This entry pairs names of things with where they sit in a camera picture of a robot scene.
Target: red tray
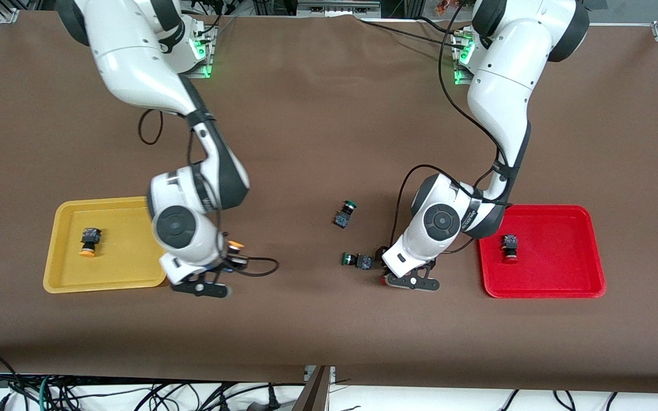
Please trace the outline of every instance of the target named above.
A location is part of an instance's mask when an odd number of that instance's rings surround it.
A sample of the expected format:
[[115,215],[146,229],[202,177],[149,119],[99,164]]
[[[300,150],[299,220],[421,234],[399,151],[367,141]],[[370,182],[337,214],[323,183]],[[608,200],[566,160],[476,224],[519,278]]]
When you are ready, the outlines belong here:
[[[501,238],[519,240],[502,262]],[[579,205],[514,205],[499,231],[479,240],[484,288],[497,299],[595,299],[605,292],[591,216]]]

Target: brown table surface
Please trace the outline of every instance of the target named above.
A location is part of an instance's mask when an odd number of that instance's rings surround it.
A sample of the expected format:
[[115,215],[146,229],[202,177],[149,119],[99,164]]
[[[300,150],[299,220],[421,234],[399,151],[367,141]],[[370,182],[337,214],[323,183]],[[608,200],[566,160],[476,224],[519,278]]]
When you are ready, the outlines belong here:
[[[472,182],[490,164],[494,147],[446,102],[436,57],[436,45],[352,17],[239,18],[219,38],[214,77],[194,84],[251,179],[224,229],[281,270],[226,276],[225,301],[167,287],[51,295],[42,273],[55,209],[143,195],[153,175],[184,165],[187,130],[168,116],[156,146],[139,142],[143,110],[108,93],[54,13],[1,26],[0,354],[42,374],[278,382],[332,364],[356,384],[658,391],[649,28],[592,27],[569,60],[546,68],[511,199],[590,211],[605,296],[492,299],[476,247],[439,258],[434,293],[381,287],[377,273],[339,265],[342,252],[387,242],[412,166]],[[464,87],[451,88],[465,101]],[[401,227],[426,175],[409,182]],[[359,208],[342,231],[331,219],[345,199]]]

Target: green led light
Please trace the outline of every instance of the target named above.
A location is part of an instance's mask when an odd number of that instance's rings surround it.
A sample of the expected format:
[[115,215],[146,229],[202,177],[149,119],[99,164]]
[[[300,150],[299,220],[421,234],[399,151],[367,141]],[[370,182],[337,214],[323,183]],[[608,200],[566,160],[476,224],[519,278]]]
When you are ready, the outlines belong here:
[[468,64],[468,60],[471,58],[471,54],[474,52],[474,42],[471,40],[468,40],[468,45],[464,47],[464,53],[462,53],[462,57],[460,60],[462,63],[465,65]]

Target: power cord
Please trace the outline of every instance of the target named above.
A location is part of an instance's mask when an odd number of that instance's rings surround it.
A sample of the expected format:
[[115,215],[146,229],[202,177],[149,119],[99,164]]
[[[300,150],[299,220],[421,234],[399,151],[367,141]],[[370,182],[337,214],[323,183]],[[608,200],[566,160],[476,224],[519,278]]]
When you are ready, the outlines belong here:
[[[149,112],[152,112],[152,111],[159,111],[159,132],[157,132],[157,137],[155,137],[154,140],[146,141],[143,134],[141,133],[141,128],[143,127],[144,119],[146,119],[146,116],[149,115]],[[141,115],[141,118],[139,119],[139,126],[138,126],[139,140],[141,140],[141,143],[144,143],[147,146],[153,146],[154,144],[157,143],[157,141],[159,141],[159,138],[162,137],[162,131],[163,130],[164,130],[164,112],[161,112],[160,110],[155,110],[155,109],[152,109],[152,108],[144,111],[144,113]]]
[[[379,27],[380,29],[384,29],[384,30],[387,30],[387,31],[392,31],[392,32],[395,32],[395,33],[398,33],[398,34],[403,34],[403,35],[408,36],[408,37],[415,37],[416,39],[426,40],[427,42],[442,44],[441,41],[436,40],[436,39],[431,39],[430,37],[420,36],[419,34],[409,33],[408,31],[402,31],[402,30],[399,30],[399,29],[394,29],[392,27],[382,26],[382,24],[373,23],[371,21],[364,21],[364,20],[360,20],[360,21],[362,23],[367,24],[368,26]],[[455,47],[456,49],[463,49],[464,48],[464,46],[462,46],[462,45],[455,45],[455,44],[450,44],[450,43],[446,44],[446,45],[449,46],[449,47]]]
[[611,393],[611,396],[608,398],[608,401],[605,403],[605,411],[611,411],[611,403],[616,399],[616,396],[619,395],[617,392]]
[[499,411],[508,411],[509,406],[512,405],[512,401],[514,401],[514,397],[519,394],[519,390],[514,390],[512,391],[512,394],[507,398],[507,403],[502,406],[502,408],[499,409]]
[[416,17],[416,20],[425,21],[426,23],[433,26],[433,28],[436,29],[437,31],[440,31],[441,33],[446,33],[446,29],[444,29],[443,27],[437,25],[436,22],[432,21],[430,18],[427,18],[426,16],[419,15],[419,16]]
[[5,408],[7,407],[7,401],[9,400],[10,396],[11,393],[8,393],[0,400],[0,411],[5,411]]
[[560,404],[562,408],[567,409],[568,411],[575,411],[575,401],[572,400],[572,395],[570,395],[570,391],[565,390],[565,395],[567,395],[567,398],[570,400],[570,405],[567,405],[562,400],[560,400],[560,397],[557,395],[557,390],[553,391],[553,396],[555,397],[555,401],[558,401],[558,404]]
[[3,366],[5,366],[7,371],[10,372],[11,379],[13,379],[13,381],[10,381],[9,384],[8,384],[10,386],[10,389],[15,391],[16,393],[20,393],[21,395],[25,396],[24,408],[26,409],[26,411],[29,411],[29,401],[27,401],[27,398],[31,398],[32,400],[34,400],[35,398],[34,398],[34,396],[27,393],[26,389],[27,388],[34,389],[34,386],[29,384],[28,382],[25,382],[20,377],[20,375],[14,370],[14,368],[11,367],[11,365],[5,359],[3,359],[2,356],[0,356],[0,362],[2,363]]
[[220,411],[230,411],[230,407],[227,406],[227,401],[225,400],[225,392],[220,391]]
[[196,32],[196,34],[198,36],[201,36],[204,33],[207,33],[208,31],[214,29],[215,27],[217,27],[218,24],[220,24],[220,18],[222,18],[222,15],[217,15],[217,18],[215,19],[215,21],[213,21],[212,24],[208,28],[204,29],[203,31],[198,31],[198,32]]
[[212,394],[207,397],[207,399],[202,403],[201,406],[199,406],[196,411],[205,411],[207,409],[207,406],[215,400],[215,398],[219,398],[219,395],[222,394],[224,396],[224,393],[226,390],[234,387],[236,384],[234,382],[223,382],[219,387],[217,387],[217,390],[212,391]]
[[459,247],[457,249],[452,249],[452,250],[449,250],[449,251],[443,251],[443,252],[441,252],[441,254],[455,254],[457,252],[460,252],[461,250],[467,248],[470,244],[472,244],[474,242],[474,240],[475,239],[473,237],[469,237],[468,241],[465,242],[464,245],[462,245],[461,247]]
[[276,390],[272,384],[268,385],[268,411],[275,411],[281,408],[281,403],[276,399]]
[[241,395],[243,393],[247,393],[249,391],[261,390],[262,388],[268,388],[268,387],[271,387],[271,386],[274,386],[274,387],[284,387],[284,386],[302,387],[303,385],[304,384],[294,384],[294,383],[290,383],[290,382],[285,382],[285,383],[280,383],[280,384],[257,385],[255,387],[246,388],[245,390],[240,390],[238,392],[232,393],[229,396],[225,396],[224,400],[220,400],[219,402],[212,404],[208,408],[204,409],[204,411],[212,411],[213,409],[217,408],[217,406],[221,406],[224,402],[227,402],[227,400],[230,400],[230,398],[233,398],[234,396],[239,396],[239,395]]
[[154,396],[166,386],[167,384],[159,384],[157,387],[151,388],[151,390],[149,390],[149,393],[145,395],[143,398],[141,398],[141,401],[139,401],[139,403],[136,404],[136,408],[134,408],[134,411],[138,411],[139,408],[143,406],[143,404],[146,404],[148,401],[151,401],[152,398],[154,398]]

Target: electrical component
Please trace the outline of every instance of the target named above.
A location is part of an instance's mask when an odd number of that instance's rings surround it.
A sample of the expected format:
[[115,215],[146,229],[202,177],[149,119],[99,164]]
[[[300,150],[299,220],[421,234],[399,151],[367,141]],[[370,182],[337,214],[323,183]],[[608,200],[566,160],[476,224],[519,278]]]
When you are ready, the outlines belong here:
[[342,210],[337,211],[336,216],[334,217],[334,224],[341,228],[347,228],[347,224],[350,223],[350,217],[355,208],[357,208],[355,203],[349,200],[344,201]]
[[517,248],[519,242],[514,234],[505,234],[501,237],[501,249],[504,251],[504,263],[517,263]]
[[[402,235],[382,255],[392,273],[402,277],[447,249],[459,232],[473,239],[499,229],[522,163],[532,125],[527,104],[545,64],[569,57],[588,29],[588,11],[575,0],[478,0],[472,26],[452,31],[459,2],[439,50],[439,79],[449,102],[494,142],[497,156],[486,190],[458,182],[435,168],[420,185],[411,205],[413,215]],[[442,57],[452,36],[456,67],[472,76],[468,106],[474,120],[451,99],[443,83]]]
[[372,257],[345,252],[342,254],[342,265],[354,265],[360,270],[370,270],[372,268]]
[[83,243],[83,248],[78,255],[83,257],[95,257],[96,256],[96,244],[100,242],[101,231],[97,228],[86,228],[83,230],[83,238],[81,243]]

